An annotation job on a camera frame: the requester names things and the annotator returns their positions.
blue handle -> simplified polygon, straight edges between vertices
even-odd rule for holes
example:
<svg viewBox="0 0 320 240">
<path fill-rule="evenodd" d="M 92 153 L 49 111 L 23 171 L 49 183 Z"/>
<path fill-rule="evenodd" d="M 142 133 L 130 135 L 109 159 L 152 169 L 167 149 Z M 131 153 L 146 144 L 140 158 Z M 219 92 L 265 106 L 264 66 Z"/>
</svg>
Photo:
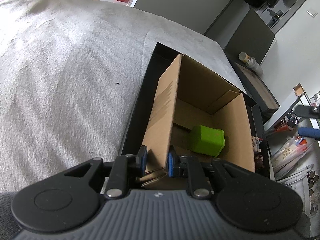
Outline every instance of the blue handle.
<svg viewBox="0 0 320 240">
<path fill-rule="evenodd" d="M 172 153 L 168 152 L 168 175 L 169 175 L 169 178 L 173 178 L 173 165 L 174 165 L 174 161 L 173 161 Z"/>
<path fill-rule="evenodd" d="M 298 129 L 298 134 L 303 137 L 309 137 L 320 141 L 320 130 L 307 128 L 307 127 L 300 127 Z"/>
</svg>

green object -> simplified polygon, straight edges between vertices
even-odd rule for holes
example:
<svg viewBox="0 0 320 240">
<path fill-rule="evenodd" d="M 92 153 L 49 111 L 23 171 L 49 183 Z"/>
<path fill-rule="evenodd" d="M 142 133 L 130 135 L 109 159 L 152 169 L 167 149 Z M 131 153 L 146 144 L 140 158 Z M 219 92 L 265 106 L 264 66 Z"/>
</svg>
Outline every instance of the green object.
<svg viewBox="0 0 320 240">
<path fill-rule="evenodd" d="M 225 145 L 223 130 L 209 128 L 203 125 L 194 126 L 189 134 L 188 149 L 217 157 Z"/>
</svg>

white fluffy blanket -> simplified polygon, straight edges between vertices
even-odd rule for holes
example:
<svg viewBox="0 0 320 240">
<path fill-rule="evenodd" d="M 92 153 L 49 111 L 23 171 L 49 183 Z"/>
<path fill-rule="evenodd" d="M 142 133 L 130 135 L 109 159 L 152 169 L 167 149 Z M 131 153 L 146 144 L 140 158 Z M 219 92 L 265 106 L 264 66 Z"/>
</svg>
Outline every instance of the white fluffy blanket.
<svg viewBox="0 0 320 240">
<path fill-rule="evenodd" d="M 134 8 L 3 0 L 0 15 L 2 192 L 95 156 L 113 160 L 157 42 L 243 89 L 215 41 Z"/>
</svg>

